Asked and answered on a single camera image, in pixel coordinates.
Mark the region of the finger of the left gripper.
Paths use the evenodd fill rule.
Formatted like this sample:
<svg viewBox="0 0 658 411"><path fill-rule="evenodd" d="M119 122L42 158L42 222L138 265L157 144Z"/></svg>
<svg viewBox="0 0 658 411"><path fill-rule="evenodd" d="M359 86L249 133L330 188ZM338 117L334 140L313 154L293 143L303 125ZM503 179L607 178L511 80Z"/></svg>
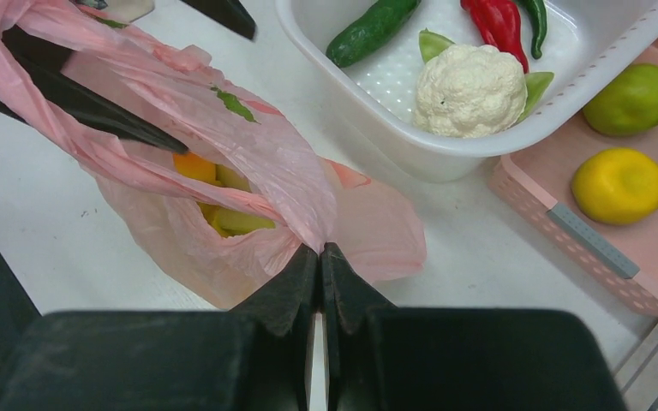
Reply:
<svg viewBox="0 0 658 411"><path fill-rule="evenodd" d="M182 2L233 33L254 40L256 23L239 0L182 0Z"/></svg>

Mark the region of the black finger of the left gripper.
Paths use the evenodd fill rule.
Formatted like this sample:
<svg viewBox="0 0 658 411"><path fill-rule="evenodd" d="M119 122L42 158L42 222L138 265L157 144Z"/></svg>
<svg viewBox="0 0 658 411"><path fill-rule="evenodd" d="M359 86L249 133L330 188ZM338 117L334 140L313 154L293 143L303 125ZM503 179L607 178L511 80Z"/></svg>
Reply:
<svg viewBox="0 0 658 411"><path fill-rule="evenodd" d="M17 26L5 31L2 40L45 98L78 122L114 134L120 140L188 153L188 147L178 139L62 74L73 54L71 49L35 37Z"/></svg>

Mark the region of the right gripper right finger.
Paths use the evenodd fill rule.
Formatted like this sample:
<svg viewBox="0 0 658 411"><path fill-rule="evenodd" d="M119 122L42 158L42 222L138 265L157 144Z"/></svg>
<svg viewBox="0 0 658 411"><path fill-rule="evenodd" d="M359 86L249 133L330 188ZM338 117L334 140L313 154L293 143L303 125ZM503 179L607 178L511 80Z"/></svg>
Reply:
<svg viewBox="0 0 658 411"><path fill-rule="evenodd" d="M326 404L329 410L379 410L376 338L369 326L375 309L394 305L361 278L338 245L320 255Z"/></svg>

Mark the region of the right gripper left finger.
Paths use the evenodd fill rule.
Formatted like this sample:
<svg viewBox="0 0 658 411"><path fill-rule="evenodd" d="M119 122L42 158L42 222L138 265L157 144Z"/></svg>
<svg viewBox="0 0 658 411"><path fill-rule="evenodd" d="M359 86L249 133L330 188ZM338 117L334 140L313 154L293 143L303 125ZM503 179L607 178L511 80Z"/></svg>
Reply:
<svg viewBox="0 0 658 411"><path fill-rule="evenodd" d="M319 256L300 246L287 266L231 311L255 323L246 410L307 410Z"/></svg>

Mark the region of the pink plastic grocery bag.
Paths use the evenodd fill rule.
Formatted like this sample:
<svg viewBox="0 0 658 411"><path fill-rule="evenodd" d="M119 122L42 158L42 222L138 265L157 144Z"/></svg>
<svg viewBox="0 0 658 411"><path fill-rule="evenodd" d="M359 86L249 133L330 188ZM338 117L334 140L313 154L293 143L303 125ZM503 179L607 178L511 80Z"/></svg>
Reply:
<svg viewBox="0 0 658 411"><path fill-rule="evenodd" d="M70 79L160 126L249 190L199 181L157 148L122 142L49 102L2 40L17 26L70 48ZM407 277L424 227L401 193L318 156L275 107L224 77L210 55L69 1L0 1L0 99L90 173L135 242L179 283L230 308L301 245L335 242L366 281Z"/></svg>

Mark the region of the beige canvas tote bag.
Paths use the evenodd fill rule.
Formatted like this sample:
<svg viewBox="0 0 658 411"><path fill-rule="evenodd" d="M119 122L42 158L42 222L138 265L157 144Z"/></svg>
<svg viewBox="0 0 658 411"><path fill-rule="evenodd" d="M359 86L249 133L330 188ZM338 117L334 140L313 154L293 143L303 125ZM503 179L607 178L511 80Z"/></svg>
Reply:
<svg viewBox="0 0 658 411"><path fill-rule="evenodd" d="M136 21L155 8L153 0L74 0L73 3L99 10L125 22Z"/></svg>

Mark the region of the dark green cucumber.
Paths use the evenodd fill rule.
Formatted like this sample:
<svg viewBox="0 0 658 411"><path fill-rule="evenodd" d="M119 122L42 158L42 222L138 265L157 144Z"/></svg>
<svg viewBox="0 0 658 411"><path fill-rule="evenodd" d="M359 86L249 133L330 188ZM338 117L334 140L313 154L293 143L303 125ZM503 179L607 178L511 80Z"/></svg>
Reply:
<svg viewBox="0 0 658 411"><path fill-rule="evenodd" d="M325 56L343 69L375 53L405 25L421 0L379 0L334 37Z"/></svg>

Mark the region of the white cauliflower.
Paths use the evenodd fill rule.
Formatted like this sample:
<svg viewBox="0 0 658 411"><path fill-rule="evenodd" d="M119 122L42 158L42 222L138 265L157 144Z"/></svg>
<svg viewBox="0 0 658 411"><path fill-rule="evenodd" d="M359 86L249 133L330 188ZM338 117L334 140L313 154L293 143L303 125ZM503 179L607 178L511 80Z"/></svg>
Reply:
<svg viewBox="0 0 658 411"><path fill-rule="evenodd" d="M523 67L513 55L491 45L451 45L418 77L413 124L445 137L486 137L512 126L527 97Z"/></svg>

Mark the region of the red chili pepper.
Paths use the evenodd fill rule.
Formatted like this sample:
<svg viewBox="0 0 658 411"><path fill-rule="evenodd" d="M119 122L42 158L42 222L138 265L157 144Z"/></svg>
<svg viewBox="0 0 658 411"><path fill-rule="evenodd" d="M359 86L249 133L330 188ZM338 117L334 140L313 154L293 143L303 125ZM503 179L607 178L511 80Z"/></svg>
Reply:
<svg viewBox="0 0 658 411"><path fill-rule="evenodd" d="M529 62L521 40L521 16L511 0L461 0L484 43L512 54L529 72Z"/></svg>

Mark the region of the yellow lemon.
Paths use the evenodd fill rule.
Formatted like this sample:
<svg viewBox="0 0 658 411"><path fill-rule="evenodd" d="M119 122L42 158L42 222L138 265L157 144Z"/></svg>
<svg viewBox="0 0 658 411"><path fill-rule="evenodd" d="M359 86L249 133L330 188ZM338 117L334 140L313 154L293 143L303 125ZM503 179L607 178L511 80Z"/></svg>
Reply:
<svg viewBox="0 0 658 411"><path fill-rule="evenodd" d="M658 163L631 148L606 149L577 168L571 192L580 211L598 223L638 223L658 210Z"/></svg>

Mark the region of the pink plastic basket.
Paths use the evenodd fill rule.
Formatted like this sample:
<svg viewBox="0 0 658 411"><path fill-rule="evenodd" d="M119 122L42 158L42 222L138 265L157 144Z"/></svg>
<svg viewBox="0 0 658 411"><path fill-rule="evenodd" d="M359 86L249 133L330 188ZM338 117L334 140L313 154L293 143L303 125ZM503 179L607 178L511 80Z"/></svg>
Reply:
<svg viewBox="0 0 658 411"><path fill-rule="evenodd" d="M557 113L568 98L578 110L629 63L658 65L658 1L616 2L600 21L612 37L593 35L592 56L542 101L538 115ZM579 211L571 192L577 168L616 146L638 150L658 164L658 126L612 138L576 113L539 143L502 156L489 187L631 310L658 317L658 210L631 225L597 223Z"/></svg>

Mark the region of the long green chili pepper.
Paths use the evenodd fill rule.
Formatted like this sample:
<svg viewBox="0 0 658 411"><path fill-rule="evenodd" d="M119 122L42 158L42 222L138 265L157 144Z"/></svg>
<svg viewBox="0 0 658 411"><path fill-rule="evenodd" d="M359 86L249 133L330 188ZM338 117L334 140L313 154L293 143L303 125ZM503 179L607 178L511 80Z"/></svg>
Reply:
<svg viewBox="0 0 658 411"><path fill-rule="evenodd" d="M547 8L544 0L517 0L517 5L523 9L529 18L532 30L531 56L538 60L542 58L542 46L547 37Z"/></svg>

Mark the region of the white plastic tub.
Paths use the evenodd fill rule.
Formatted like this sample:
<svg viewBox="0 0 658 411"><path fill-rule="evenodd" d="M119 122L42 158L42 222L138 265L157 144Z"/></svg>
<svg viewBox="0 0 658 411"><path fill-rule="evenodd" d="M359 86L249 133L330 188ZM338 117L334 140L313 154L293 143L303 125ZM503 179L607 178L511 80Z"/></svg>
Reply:
<svg viewBox="0 0 658 411"><path fill-rule="evenodd" d="M279 1L279 22L322 75L338 121L408 174L449 182L546 138L658 38L658 1L548 1L539 59L485 45L457 1L420 1L381 47L346 64L347 27L386 27L375 1Z"/></svg>

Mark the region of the green lime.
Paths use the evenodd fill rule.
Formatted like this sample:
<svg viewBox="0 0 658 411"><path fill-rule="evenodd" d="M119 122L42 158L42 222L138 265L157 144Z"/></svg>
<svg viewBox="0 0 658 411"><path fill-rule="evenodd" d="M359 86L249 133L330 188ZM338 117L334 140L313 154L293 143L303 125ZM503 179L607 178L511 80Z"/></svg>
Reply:
<svg viewBox="0 0 658 411"><path fill-rule="evenodd" d="M640 134L658 126L658 65L625 68L583 108L586 122L612 137Z"/></svg>

